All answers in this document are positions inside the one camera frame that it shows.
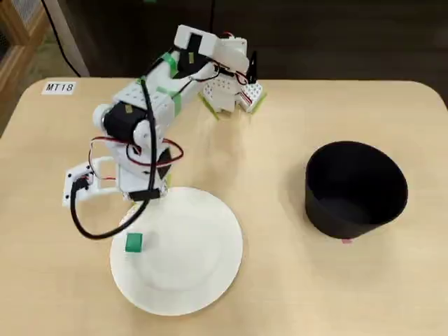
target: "white bracket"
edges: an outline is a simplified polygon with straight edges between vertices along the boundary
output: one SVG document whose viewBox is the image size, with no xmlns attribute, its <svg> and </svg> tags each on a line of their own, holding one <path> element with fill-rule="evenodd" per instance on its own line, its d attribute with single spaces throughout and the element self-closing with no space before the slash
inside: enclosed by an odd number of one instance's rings
<svg viewBox="0 0 448 336">
<path fill-rule="evenodd" d="M 105 161 L 113 161 L 113 157 L 98 157 L 92 160 L 92 164 L 95 167 L 99 167 L 101 162 Z M 84 175 L 88 175 L 89 188 L 88 190 L 78 190 L 78 192 L 76 193 L 77 202 L 88 200 L 96 195 L 121 193 L 120 189 L 118 189 L 117 187 L 101 188 L 101 180 L 92 173 L 89 162 L 84 162 L 77 165 L 76 167 L 70 168 L 65 173 L 64 194 L 62 195 L 62 205 L 64 207 L 70 206 L 70 192 L 73 182 Z"/>
</svg>

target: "green cube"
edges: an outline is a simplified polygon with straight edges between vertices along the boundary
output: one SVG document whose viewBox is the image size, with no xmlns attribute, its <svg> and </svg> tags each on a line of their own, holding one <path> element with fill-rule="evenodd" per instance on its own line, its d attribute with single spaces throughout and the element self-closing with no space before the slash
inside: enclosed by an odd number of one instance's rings
<svg viewBox="0 0 448 336">
<path fill-rule="evenodd" d="M 128 233 L 126 237 L 126 252 L 140 253 L 143 243 L 143 235 L 141 233 Z"/>
</svg>

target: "floor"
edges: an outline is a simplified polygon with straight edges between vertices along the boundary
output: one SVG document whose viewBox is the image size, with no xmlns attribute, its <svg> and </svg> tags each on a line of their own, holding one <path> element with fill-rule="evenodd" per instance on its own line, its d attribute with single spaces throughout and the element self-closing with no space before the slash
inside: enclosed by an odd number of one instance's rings
<svg viewBox="0 0 448 336">
<path fill-rule="evenodd" d="M 55 35 L 48 31 L 42 44 L 30 62 L 29 68 L 18 83 L 12 99 L 7 107 L 0 112 L 0 136 L 3 134 L 14 108 L 20 100 L 23 92 L 33 83 L 48 77 L 74 77 L 74 73 L 65 63 L 57 46 Z"/>
</svg>

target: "red wire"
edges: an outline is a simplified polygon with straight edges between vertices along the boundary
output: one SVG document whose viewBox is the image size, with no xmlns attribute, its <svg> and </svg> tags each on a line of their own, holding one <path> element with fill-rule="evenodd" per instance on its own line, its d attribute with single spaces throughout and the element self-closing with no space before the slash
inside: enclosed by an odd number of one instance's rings
<svg viewBox="0 0 448 336">
<path fill-rule="evenodd" d="M 177 143 L 175 143 L 174 141 L 169 140 L 169 139 L 163 139 L 163 143 L 164 144 L 169 144 L 169 145 L 172 145 L 172 146 L 176 147 L 179 150 L 180 154 L 177 155 L 176 157 L 173 157 L 172 159 L 170 159 L 168 161 L 158 162 L 156 164 L 156 167 L 168 166 L 168 165 L 173 164 L 175 161 L 178 161 L 181 158 L 183 158 L 183 149 Z M 130 146 L 129 144 L 126 145 L 126 156 L 127 156 L 127 159 L 129 161 L 135 163 L 136 165 L 143 166 L 143 167 L 150 167 L 151 166 L 151 163 L 140 162 L 140 161 L 137 161 L 137 160 L 133 159 L 132 157 L 130 157 L 130 155 L 129 155 L 129 146 Z"/>
<path fill-rule="evenodd" d="M 121 140 L 118 140 L 118 139 L 115 139 L 115 138 L 112 138 L 112 137 L 110 137 L 110 136 L 96 136 L 95 138 L 93 138 L 92 140 L 90 140 L 90 143 L 92 143 L 93 141 L 96 141 L 96 140 L 105 140 L 105 141 L 110 141 L 110 142 L 116 142 L 116 143 L 118 143 L 118 144 L 126 144 L 126 142 L 121 141 Z M 88 162 L 89 162 L 89 165 L 90 165 L 92 171 L 95 173 L 95 170 L 94 170 L 94 168 L 93 168 L 93 163 L 92 163 L 92 161 L 90 160 L 90 156 L 91 156 L 91 154 L 92 154 L 92 149 L 89 149 Z M 97 178 L 100 178 L 101 180 L 105 180 L 105 181 L 107 181 L 107 180 L 109 180 L 109 181 L 114 181 L 114 180 L 116 179 L 115 177 L 110 177 L 110 176 L 101 178 L 100 176 L 97 176 L 96 173 L 95 173 L 95 176 L 96 176 Z"/>
<path fill-rule="evenodd" d="M 252 104 L 252 99 L 247 94 L 241 91 L 241 95 L 243 96 L 243 98 L 246 98 L 246 100 L 249 102 L 249 105 Z"/>
<path fill-rule="evenodd" d="M 238 81 L 238 83 L 240 85 L 247 85 L 248 81 L 247 81 L 247 78 L 246 78 L 246 76 L 244 74 L 242 74 L 241 72 L 237 71 L 237 72 L 235 72 L 235 77 L 237 77 L 237 81 Z"/>
</svg>

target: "dark background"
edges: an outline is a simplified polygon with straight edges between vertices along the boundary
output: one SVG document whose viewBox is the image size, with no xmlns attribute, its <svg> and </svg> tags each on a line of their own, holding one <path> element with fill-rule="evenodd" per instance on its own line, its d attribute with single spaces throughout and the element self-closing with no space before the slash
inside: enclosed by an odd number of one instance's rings
<svg viewBox="0 0 448 336">
<path fill-rule="evenodd" d="M 448 2 L 335 2 L 59 0 L 91 76 L 144 74 L 185 24 L 246 38 L 260 78 L 419 81 L 448 103 Z"/>
</svg>

